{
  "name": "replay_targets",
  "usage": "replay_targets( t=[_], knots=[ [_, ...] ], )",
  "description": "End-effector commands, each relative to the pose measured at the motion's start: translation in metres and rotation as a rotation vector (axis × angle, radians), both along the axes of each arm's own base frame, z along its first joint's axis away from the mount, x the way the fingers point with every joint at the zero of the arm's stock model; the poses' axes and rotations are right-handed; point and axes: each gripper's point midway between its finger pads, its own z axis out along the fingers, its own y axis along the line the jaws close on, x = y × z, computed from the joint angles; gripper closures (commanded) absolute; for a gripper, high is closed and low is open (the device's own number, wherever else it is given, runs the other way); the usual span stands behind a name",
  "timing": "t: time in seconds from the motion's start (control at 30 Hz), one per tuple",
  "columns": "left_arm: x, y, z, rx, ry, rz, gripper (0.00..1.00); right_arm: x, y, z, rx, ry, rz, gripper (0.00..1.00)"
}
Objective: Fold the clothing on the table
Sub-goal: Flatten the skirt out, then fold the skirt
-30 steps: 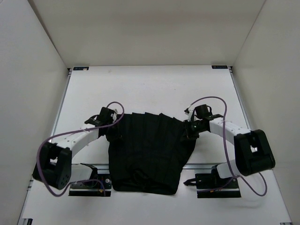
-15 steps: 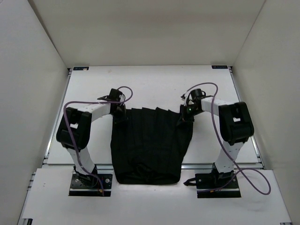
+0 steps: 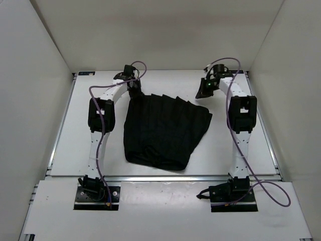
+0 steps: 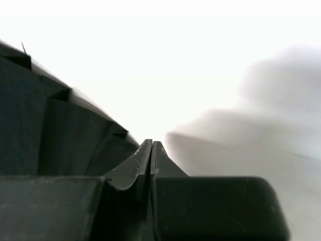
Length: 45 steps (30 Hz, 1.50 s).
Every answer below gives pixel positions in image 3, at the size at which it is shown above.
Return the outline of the black pleated skirt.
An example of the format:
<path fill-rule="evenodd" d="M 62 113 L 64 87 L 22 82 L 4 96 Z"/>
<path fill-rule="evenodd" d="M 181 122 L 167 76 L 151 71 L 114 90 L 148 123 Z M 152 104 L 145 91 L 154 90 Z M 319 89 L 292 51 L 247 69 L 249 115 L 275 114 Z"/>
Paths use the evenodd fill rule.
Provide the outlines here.
<path fill-rule="evenodd" d="M 128 162 L 167 171 L 183 171 L 207 132 L 212 114 L 179 97 L 142 95 L 132 98 L 124 123 Z"/>

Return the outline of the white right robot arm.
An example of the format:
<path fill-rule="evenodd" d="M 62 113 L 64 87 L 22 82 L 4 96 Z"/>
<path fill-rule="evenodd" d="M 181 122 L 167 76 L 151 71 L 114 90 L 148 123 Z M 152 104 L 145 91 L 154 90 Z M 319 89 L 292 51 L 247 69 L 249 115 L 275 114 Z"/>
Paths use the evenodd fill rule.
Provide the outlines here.
<path fill-rule="evenodd" d="M 225 196 L 236 201 L 243 195 L 243 189 L 249 188 L 249 168 L 244 160 L 248 157 L 249 139 L 256 126 L 257 98 L 248 95 L 234 82 L 236 75 L 224 64 L 208 65 L 204 72 L 196 99 L 211 97 L 216 90 L 226 95 L 227 125 L 233 148 L 229 171 L 229 182 L 232 184 L 225 188 Z"/>

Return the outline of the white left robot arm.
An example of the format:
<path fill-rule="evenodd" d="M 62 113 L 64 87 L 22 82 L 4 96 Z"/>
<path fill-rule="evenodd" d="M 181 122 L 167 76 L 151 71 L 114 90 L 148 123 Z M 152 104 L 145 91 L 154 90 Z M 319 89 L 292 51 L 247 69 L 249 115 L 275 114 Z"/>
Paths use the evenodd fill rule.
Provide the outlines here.
<path fill-rule="evenodd" d="M 88 167 L 85 176 L 103 181 L 103 167 L 106 144 L 116 123 L 115 105 L 127 92 L 130 98 L 143 95 L 140 71 L 134 64 L 125 65 L 124 70 L 117 73 L 111 85 L 94 85 L 89 87 L 91 96 L 88 111 L 88 126 L 91 133 L 91 147 Z"/>

